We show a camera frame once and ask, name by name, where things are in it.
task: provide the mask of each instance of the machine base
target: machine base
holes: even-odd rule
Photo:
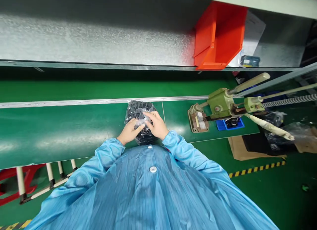
[[[191,125],[191,131],[193,133],[204,133],[209,131],[209,122],[206,120],[205,112],[194,112],[193,106],[187,111],[189,123]]]

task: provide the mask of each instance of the spiral cable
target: spiral cable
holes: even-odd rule
[[[299,97],[289,98],[289,99],[282,99],[282,100],[263,103],[262,105],[264,108],[268,108],[273,106],[302,103],[302,102],[315,101],[315,100],[317,100],[317,94],[299,96]]]

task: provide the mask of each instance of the red plastic bin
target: red plastic bin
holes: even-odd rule
[[[196,24],[196,70],[222,70],[242,49],[247,8],[213,1]]]

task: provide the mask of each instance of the yellow black hazard tape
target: yellow black hazard tape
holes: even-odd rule
[[[267,164],[265,166],[259,166],[259,167],[249,168],[246,170],[230,173],[229,177],[232,178],[232,177],[237,177],[239,175],[250,174],[252,172],[258,172],[258,171],[267,170],[274,167],[284,166],[285,164],[286,164],[286,161],[274,162],[272,164]]]
[[[15,223],[10,226],[0,226],[0,230],[15,230],[15,229],[21,229],[21,228],[26,228],[26,226],[31,222],[30,220],[20,222],[20,223]]]

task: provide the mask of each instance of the cardboard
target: cardboard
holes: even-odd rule
[[[229,137],[228,141],[231,147],[233,158],[239,161],[250,160],[250,159],[255,159],[259,157],[278,157],[278,158],[287,157],[286,155],[270,156],[264,153],[248,152],[247,148],[245,147],[242,136]]]

